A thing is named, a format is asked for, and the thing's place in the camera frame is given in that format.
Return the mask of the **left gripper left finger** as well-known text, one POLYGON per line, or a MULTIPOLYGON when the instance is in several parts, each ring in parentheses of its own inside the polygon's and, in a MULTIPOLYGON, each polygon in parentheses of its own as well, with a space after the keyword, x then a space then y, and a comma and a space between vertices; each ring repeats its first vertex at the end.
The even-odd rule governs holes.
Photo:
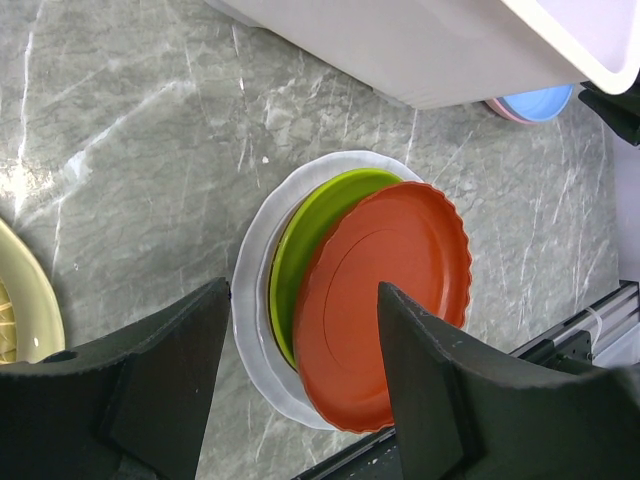
POLYGON ((83 345, 1 369, 5 479, 191 479, 230 312, 216 278, 83 345))

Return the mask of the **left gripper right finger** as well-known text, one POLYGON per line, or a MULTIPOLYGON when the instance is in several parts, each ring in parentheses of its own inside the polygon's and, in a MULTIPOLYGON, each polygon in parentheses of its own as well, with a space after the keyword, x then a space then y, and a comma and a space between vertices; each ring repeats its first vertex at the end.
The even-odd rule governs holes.
POLYGON ((639 369, 552 370, 378 288, 378 325, 407 479, 635 479, 639 369))

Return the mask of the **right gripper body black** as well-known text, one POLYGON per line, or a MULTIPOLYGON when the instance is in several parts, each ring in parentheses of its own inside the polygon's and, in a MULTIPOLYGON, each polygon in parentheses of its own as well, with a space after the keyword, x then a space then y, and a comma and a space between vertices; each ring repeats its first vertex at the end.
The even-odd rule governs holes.
POLYGON ((639 145, 639 83, 626 92, 611 95, 592 82, 583 82, 579 100, 596 113, 606 125, 631 146, 639 145))

